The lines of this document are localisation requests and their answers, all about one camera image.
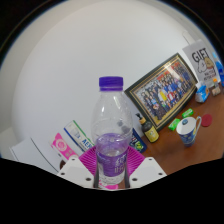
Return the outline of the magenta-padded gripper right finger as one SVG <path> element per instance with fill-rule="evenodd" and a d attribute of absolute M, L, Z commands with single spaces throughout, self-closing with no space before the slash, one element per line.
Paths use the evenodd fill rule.
<path fill-rule="evenodd" d="M 140 188 L 166 176 L 153 157 L 144 157 L 129 147 L 126 161 L 125 187 Z"/>

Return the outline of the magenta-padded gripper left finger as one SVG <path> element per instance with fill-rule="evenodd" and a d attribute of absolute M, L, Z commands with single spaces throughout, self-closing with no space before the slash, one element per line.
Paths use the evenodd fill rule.
<path fill-rule="evenodd" d="M 80 157 L 70 157 L 59 171 L 58 176 L 84 188 L 93 188 L 97 172 L 95 148 L 84 152 Z"/>

